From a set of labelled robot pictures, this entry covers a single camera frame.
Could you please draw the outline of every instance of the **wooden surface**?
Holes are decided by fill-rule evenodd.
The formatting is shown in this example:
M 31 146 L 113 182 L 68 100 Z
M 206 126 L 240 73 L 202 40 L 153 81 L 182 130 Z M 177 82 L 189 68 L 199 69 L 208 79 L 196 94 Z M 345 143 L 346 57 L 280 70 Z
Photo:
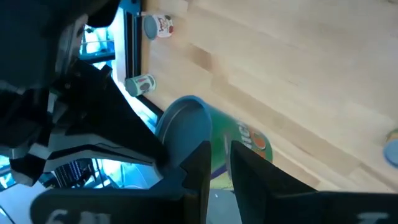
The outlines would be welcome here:
M 382 155 L 398 128 L 398 4 L 387 0 L 146 0 L 175 33 L 143 37 L 146 95 L 197 95 L 260 129 L 274 164 L 319 190 L 398 191 Z

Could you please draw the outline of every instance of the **round lid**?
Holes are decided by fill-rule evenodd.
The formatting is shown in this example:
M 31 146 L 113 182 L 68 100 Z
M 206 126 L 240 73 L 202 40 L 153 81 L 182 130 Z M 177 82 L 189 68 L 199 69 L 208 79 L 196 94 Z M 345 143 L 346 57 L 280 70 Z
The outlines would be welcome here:
M 391 165 L 398 168 L 398 139 L 389 141 L 384 146 L 384 157 Z
M 157 36 L 157 25 L 153 16 L 144 17 L 144 32 L 150 40 L 154 40 Z

